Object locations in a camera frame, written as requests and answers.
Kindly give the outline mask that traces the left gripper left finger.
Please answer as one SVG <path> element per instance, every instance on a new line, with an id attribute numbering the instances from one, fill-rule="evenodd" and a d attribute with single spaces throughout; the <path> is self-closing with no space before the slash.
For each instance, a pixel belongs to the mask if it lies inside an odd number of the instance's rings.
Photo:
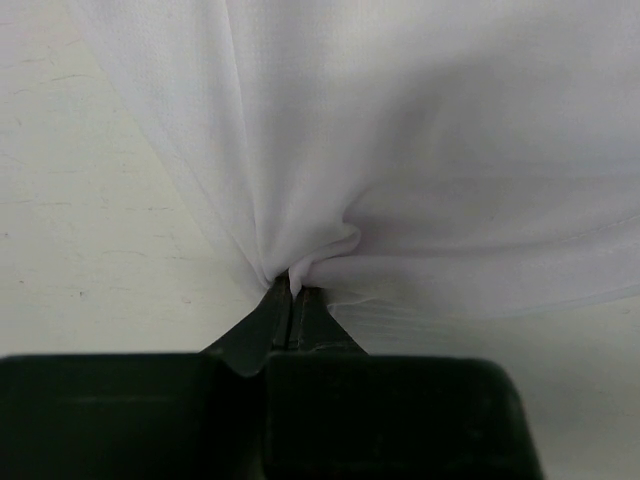
<path id="1" fill-rule="evenodd" d="M 240 376 L 255 376 L 273 351 L 286 348 L 291 312 L 289 277 L 281 275 L 259 304 L 203 353 L 218 357 Z"/>

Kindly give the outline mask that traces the white t-shirt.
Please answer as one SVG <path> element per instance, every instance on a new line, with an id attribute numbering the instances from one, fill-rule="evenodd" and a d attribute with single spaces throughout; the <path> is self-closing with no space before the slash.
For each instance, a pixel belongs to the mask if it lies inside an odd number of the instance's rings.
<path id="1" fill-rule="evenodd" d="M 73 1 L 249 285 L 510 316 L 639 291 L 635 1 Z"/>

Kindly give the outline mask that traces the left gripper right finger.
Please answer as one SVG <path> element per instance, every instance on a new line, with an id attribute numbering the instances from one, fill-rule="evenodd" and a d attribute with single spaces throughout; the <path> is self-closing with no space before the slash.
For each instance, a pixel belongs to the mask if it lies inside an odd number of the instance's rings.
<path id="1" fill-rule="evenodd" d="M 319 288 L 303 288 L 293 301 L 284 349 L 301 353 L 366 354 L 331 315 Z"/>

